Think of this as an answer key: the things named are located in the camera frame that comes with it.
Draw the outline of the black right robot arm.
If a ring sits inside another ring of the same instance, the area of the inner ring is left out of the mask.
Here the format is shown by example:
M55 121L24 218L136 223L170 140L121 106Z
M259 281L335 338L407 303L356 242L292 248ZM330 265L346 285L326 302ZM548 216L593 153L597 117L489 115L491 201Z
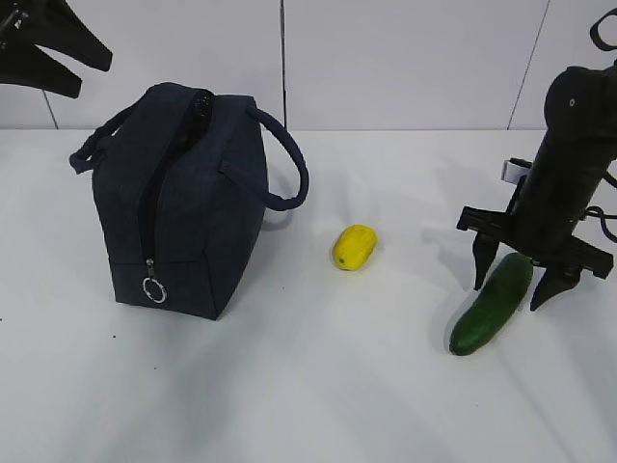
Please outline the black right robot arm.
M550 85L544 115L547 131L506 209L466 206L457 223L476 233L476 288L501 243L544 268L533 310L576 287L583 271L604 279L613 268L610 253L575 237L574 230L616 159L616 68L566 68Z

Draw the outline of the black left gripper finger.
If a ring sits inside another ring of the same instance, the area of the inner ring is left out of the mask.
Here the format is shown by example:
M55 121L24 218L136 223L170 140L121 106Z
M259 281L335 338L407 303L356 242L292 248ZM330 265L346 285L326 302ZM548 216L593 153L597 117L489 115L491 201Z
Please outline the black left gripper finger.
M28 37L98 70L109 70L113 53L88 29L66 1L32 1Z
M79 97L82 80L35 44L18 35L1 38L1 83Z

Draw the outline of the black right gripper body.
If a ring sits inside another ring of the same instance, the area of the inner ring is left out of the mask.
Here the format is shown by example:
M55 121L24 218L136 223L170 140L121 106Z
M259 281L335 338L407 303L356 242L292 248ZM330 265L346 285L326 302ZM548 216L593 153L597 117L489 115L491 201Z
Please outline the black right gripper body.
M550 226L542 219L466 206L457 223L460 231L485 233L532 259L537 266L579 266L604 279L613 269L613 256L573 236L573 227Z

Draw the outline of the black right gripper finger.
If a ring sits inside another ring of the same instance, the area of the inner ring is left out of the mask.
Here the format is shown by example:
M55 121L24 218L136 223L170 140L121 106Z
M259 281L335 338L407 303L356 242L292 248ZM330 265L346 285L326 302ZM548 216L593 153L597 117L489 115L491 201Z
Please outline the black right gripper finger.
M472 243L475 264L474 289L479 290L485 281L488 270L496 257L499 242L493 237L479 232Z
M580 274L581 268L579 266L548 265L534 290L530 309L536 311L552 297L575 288L579 283Z

